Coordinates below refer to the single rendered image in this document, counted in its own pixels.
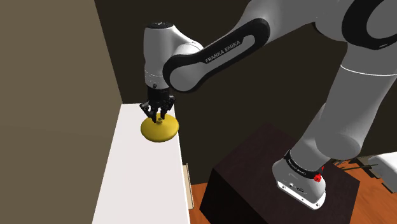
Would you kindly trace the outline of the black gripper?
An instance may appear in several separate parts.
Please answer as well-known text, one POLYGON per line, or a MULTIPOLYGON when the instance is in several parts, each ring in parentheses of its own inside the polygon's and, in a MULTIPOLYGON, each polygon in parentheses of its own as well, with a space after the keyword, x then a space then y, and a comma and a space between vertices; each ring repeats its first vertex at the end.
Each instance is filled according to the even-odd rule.
POLYGON ((169 88, 156 89, 148 87, 148 101, 140 103, 139 107, 153 123, 157 122, 157 108, 160 108, 160 117, 165 119, 165 115, 170 111, 176 98, 170 95, 169 88))

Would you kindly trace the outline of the squat yellow vase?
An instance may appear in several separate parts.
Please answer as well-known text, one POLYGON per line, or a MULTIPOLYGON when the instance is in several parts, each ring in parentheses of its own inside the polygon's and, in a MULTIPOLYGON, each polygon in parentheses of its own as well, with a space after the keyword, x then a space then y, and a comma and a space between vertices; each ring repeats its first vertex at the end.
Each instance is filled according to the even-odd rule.
POLYGON ((163 119, 157 113, 156 122, 146 118, 141 124, 141 134, 149 141, 161 143, 172 139, 179 130, 179 122, 175 117, 165 114, 163 119))

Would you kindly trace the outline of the white chest of drawers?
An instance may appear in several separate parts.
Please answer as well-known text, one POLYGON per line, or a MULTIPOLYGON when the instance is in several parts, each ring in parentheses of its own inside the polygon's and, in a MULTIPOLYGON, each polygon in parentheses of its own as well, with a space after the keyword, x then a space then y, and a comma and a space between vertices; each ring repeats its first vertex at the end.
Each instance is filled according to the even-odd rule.
POLYGON ((179 138, 147 140, 145 118, 120 106, 92 224, 190 224, 179 138))

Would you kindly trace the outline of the dark robot stand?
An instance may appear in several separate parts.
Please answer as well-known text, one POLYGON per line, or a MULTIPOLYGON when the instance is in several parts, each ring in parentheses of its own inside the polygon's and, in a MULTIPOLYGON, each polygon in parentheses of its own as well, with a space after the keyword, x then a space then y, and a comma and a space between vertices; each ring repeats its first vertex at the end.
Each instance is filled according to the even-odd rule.
POLYGON ((350 224, 359 180, 328 162, 326 199, 311 210, 277 187, 272 165, 295 140, 263 124, 211 171, 200 211, 210 224, 350 224))

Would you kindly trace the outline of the white furniture piece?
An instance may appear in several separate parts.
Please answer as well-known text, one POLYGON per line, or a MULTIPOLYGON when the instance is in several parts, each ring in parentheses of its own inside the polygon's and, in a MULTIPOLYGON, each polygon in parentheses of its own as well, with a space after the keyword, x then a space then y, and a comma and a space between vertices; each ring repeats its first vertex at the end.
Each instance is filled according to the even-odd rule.
POLYGON ((372 156, 368 163, 389 189, 397 193, 397 151, 372 156))

